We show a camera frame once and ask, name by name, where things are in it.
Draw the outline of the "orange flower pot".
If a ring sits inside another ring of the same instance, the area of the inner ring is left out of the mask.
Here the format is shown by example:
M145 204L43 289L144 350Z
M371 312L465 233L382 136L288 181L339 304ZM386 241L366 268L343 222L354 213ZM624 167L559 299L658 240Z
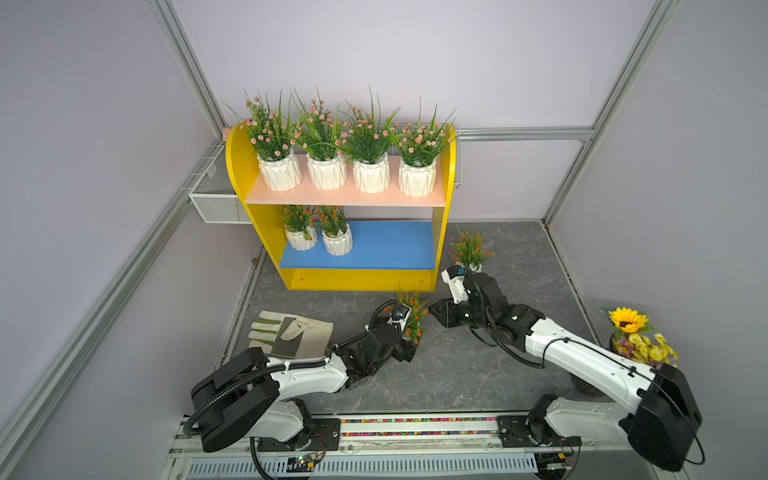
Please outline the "orange flower pot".
M483 265L495 256L485 247L482 233L471 229L460 231L450 241L450 248L455 263L474 273L480 273Z
M344 207L320 205L316 207L316 216L327 252L334 257L349 254L354 241Z
M317 244L314 227L314 207L306 205L281 205L279 207L283 229L291 248L307 251Z
M398 291L396 299L410 309L404 327L404 337L414 345L418 345L422 337L421 321L428 314L426 300L421 292L405 291Z

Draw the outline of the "pink flower pot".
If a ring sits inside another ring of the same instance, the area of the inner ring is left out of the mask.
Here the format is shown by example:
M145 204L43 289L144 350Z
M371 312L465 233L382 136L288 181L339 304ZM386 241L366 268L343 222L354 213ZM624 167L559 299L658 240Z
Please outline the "pink flower pot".
M390 184L388 151L392 146L393 120L399 107L386 115L379 96L372 90L369 95L368 110L348 103L339 149L352 165L356 188L364 194L378 194Z
M290 110L283 111L282 94L275 104L270 103L267 95L251 97L247 92L245 95L247 117L239 115L229 105L227 107L253 147L264 183L277 192L298 187L302 173L294 152L296 129Z
M454 116L455 110L440 122L435 108L428 121L418 116L413 123L391 126L391 139L401 157L398 187L406 196L426 197L434 190L437 161L450 143L449 127Z
M299 119L294 139L306 153L313 186L322 191L338 190L347 182L347 167L342 154L346 140L343 123L317 97L303 102L294 91Z

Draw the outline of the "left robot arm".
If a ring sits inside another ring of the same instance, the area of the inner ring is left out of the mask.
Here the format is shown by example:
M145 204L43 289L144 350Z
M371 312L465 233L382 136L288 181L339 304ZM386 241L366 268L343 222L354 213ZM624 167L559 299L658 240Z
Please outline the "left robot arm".
M207 453L244 437L303 447L317 431L303 396L350 390L390 359L411 361L425 312L412 297L389 300L374 311L363 333L312 359L281 359L250 347L191 389L194 411L182 431L199 436Z

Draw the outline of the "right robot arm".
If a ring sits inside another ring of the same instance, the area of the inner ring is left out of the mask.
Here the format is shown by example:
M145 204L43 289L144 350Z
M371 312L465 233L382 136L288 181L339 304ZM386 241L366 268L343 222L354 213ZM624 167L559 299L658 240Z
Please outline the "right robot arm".
M631 447L650 464L679 472L699 447L700 409L677 367L640 364L568 331L542 312L511 304L496 280L453 265L441 273L451 295L429 311L447 328L466 326L522 364L554 364L608 397L606 403L543 396L524 428L536 445L587 437Z

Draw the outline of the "yellow rack with shelves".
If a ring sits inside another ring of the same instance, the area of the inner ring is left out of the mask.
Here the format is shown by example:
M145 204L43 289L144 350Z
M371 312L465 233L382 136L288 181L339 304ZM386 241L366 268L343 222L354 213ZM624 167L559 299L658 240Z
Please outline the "yellow rack with shelves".
M316 291L421 291L435 289L450 216L456 176L457 139L448 130L449 144L437 160L437 179L426 197L409 197L398 187L399 159L390 160L390 185L382 193L365 194L352 181L324 191L304 178L298 187L278 192L260 175L255 151L244 127L236 126L226 141L226 166L233 190L285 286ZM429 220L353 220L353 247L343 256L331 255L324 245L293 249L287 240L281 208L284 205L348 207L405 207L432 210Z

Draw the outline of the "beige gardening glove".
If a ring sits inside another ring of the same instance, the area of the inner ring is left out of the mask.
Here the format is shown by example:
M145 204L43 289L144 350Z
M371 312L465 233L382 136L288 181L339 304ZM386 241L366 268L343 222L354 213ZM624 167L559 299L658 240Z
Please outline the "beige gardening glove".
M268 357L315 359L325 355L334 331L331 322L263 310L251 323L248 347Z

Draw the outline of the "sunflower bouquet in basket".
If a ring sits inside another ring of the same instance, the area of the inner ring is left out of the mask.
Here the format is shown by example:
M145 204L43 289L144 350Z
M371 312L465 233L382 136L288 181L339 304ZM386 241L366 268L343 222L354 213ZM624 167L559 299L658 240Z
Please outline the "sunflower bouquet in basket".
M600 312L611 322L613 333L609 349L626 359L653 368L662 364L677 366L679 354L650 323L644 311L627 307L604 308Z

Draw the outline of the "white mesh basket left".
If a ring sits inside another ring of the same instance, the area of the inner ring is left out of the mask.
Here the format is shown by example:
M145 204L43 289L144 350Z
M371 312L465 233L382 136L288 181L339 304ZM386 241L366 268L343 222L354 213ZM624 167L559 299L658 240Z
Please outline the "white mesh basket left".
M250 224L231 185L226 145L221 140L215 141L203 154L180 191L206 224Z

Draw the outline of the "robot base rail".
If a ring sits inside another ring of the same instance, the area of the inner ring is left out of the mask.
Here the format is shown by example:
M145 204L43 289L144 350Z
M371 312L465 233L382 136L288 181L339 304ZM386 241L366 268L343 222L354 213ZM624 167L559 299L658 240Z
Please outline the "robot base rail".
M178 435L163 479L603 479L647 476L627 447L590 437L534 440L523 412L320 415L308 445L239 440L205 453Z

